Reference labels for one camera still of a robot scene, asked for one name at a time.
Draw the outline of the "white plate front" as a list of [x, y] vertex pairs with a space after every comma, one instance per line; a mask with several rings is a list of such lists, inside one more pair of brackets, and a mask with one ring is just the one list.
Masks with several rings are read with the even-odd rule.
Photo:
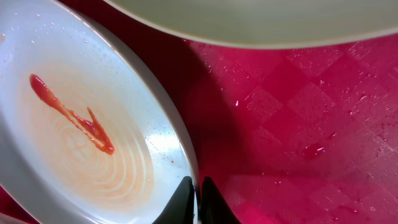
[[195, 152], [112, 32], [57, 1], [1, 0], [1, 186], [40, 223], [153, 223]]

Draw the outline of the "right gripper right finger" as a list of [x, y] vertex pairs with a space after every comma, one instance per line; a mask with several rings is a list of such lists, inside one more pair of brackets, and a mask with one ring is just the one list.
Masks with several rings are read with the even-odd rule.
[[202, 224], [241, 224], [211, 177], [202, 184], [200, 217]]

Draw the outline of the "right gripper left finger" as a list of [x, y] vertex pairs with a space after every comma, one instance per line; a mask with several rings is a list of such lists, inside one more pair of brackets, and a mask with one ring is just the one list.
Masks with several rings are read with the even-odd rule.
[[186, 176], [153, 224], [193, 224], [194, 199], [192, 178]]

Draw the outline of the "white plate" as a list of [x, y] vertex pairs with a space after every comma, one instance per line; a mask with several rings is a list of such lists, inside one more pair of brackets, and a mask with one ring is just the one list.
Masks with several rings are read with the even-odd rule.
[[195, 152], [112, 32], [57, 1], [1, 0], [1, 186], [40, 223], [153, 223]]
[[105, 0], [162, 32], [213, 45], [292, 49], [397, 33], [397, 0]]

